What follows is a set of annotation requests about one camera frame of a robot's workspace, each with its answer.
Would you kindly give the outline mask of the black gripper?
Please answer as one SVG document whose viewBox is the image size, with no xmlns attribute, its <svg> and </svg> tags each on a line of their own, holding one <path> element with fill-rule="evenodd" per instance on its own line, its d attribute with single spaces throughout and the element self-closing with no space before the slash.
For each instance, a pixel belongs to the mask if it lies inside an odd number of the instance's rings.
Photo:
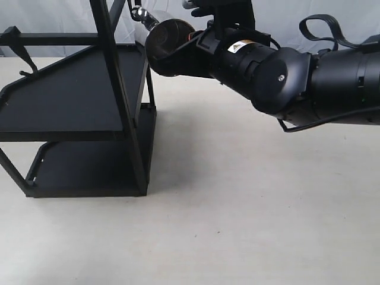
<svg viewBox="0 0 380 285">
<path fill-rule="evenodd" d="M 164 77 L 180 75 L 213 78 L 244 98 L 253 90 L 254 71 L 279 44 L 267 33 L 245 28 L 227 28 L 217 38 L 216 29 L 195 31 L 172 54 L 148 58 L 150 67 Z"/>
</svg>

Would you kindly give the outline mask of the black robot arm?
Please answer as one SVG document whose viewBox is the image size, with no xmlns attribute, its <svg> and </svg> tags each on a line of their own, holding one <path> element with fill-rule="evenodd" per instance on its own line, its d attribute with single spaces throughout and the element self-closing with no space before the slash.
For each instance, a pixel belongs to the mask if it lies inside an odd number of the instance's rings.
<svg viewBox="0 0 380 285">
<path fill-rule="evenodd" d="M 148 40 L 151 68 L 165 77 L 213 78 L 264 114 L 308 126 L 379 124 L 379 52 L 274 49 L 256 31 L 162 31 Z"/>
</svg>

